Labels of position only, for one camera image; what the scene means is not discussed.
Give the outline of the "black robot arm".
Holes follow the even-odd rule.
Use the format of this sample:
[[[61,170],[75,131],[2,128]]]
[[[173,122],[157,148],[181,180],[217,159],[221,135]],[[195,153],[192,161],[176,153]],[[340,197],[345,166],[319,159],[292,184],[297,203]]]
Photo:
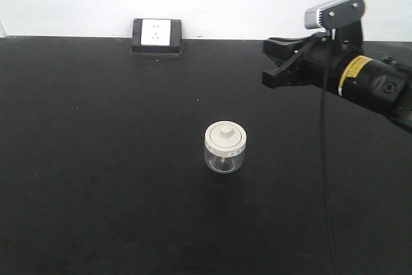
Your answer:
[[[372,59],[362,48],[321,33],[301,39],[269,38],[263,53],[276,65],[263,71],[263,85],[324,88],[411,131],[411,67],[391,57]]]

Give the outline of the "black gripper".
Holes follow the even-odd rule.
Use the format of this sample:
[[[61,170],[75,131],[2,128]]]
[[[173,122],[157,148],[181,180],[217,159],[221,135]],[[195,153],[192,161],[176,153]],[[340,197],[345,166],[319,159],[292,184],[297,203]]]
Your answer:
[[[327,35],[271,37],[263,41],[263,53],[274,67],[262,71],[262,85],[271,89],[314,85],[337,90],[345,64],[350,61],[351,44]]]

